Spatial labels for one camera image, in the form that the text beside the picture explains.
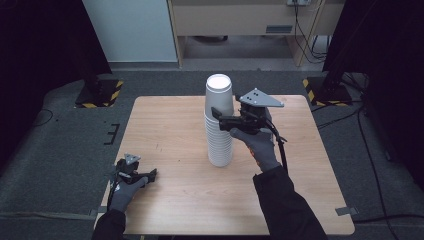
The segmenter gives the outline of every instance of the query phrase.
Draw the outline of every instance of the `yellow and black hazard tape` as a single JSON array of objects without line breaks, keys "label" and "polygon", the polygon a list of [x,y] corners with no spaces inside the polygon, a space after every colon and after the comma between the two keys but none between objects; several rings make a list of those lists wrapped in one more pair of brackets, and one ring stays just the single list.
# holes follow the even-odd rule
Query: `yellow and black hazard tape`
[{"label": "yellow and black hazard tape", "polygon": [[312,87],[309,84],[308,79],[303,79],[303,86],[306,89],[306,93],[308,94],[309,97],[309,101],[311,102],[311,104],[313,106],[317,105],[317,106],[348,106],[347,103],[344,102],[340,102],[340,101],[321,101],[321,100],[317,100],[315,98],[315,94],[312,91]]},{"label": "yellow and black hazard tape", "polygon": [[110,97],[110,100],[107,102],[102,103],[94,103],[94,102],[85,102],[81,104],[75,105],[77,108],[97,108],[97,107],[111,107],[115,103],[116,99],[118,98],[119,92],[121,91],[121,87],[124,81],[117,81],[116,86],[114,88],[114,91]]}]

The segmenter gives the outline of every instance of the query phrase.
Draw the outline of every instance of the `black curtain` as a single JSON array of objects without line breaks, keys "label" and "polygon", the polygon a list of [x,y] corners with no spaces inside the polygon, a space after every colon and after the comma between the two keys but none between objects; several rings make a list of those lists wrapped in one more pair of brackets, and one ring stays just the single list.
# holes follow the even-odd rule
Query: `black curtain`
[{"label": "black curtain", "polygon": [[0,0],[0,169],[31,127],[45,94],[83,79],[81,69],[111,73],[82,1]]},{"label": "black curtain", "polygon": [[424,189],[424,1],[346,0],[324,71],[369,75],[365,101],[390,158]]}]

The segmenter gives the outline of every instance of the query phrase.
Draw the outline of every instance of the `electrical outlet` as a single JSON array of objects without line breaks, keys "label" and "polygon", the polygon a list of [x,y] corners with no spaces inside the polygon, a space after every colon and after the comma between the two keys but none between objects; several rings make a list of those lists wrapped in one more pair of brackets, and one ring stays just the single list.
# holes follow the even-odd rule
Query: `electrical outlet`
[{"label": "electrical outlet", "polygon": [[295,3],[298,6],[308,6],[311,4],[311,0],[287,0],[287,5],[288,6],[294,6]]}]

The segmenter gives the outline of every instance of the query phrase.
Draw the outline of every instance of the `stand base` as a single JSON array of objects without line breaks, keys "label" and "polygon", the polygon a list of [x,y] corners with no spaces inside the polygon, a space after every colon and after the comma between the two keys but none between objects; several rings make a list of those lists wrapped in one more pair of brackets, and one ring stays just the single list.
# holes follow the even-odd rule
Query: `stand base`
[{"label": "stand base", "polygon": [[77,100],[75,101],[76,108],[113,106],[124,82],[121,80],[99,80],[99,82],[102,86],[102,93],[99,96],[96,96],[88,90],[86,85],[84,85]]},{"label": "stand base", "polygon": [[313,106],[347,106],[352,105],[352,98],[346,87],[337,86],[332,93],[326,93],[322,90],[325,77],[308,77],[303,80],[303,86],[308,93],[309,100]]}]

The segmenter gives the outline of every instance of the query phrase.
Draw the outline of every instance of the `person's left hand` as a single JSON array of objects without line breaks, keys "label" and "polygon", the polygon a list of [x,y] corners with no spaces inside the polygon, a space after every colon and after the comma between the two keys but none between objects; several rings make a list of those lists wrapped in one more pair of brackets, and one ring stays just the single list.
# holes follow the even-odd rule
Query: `person's left hand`
[{"label": "person's left hand", "polygon": [[125,212],[127,210],[128,204],[133,199],[137,190],[147,183],[147,177],[142,177],[140,180],[131,185],[128,185],[126,182],[121,180],[121,177],[118,177],[118,185],[116,186],[115,192],[113,193],[110,209],[116,209],[118,211]]}]

